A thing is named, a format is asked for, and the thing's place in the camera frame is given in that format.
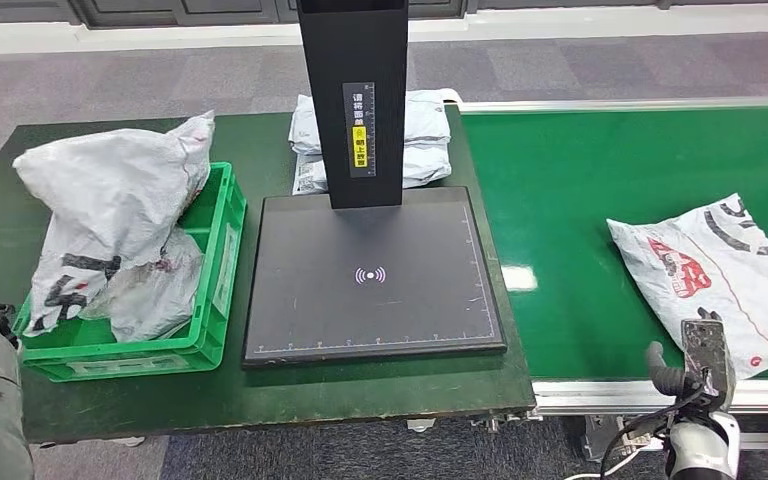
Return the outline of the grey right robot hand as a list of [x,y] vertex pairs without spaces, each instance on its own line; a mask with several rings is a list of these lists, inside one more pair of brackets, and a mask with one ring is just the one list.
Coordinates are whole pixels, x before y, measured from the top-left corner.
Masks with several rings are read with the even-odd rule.
[[676,398],[687,397],[698,389],[712,398],[724,398],[733,387],[734,369],[721,316],[699,307],[695,318],[680,322],[677,345],[683,353],[682,367],[667,365],[660,342],[651,342],[645,350],[649,379],[655,389]]

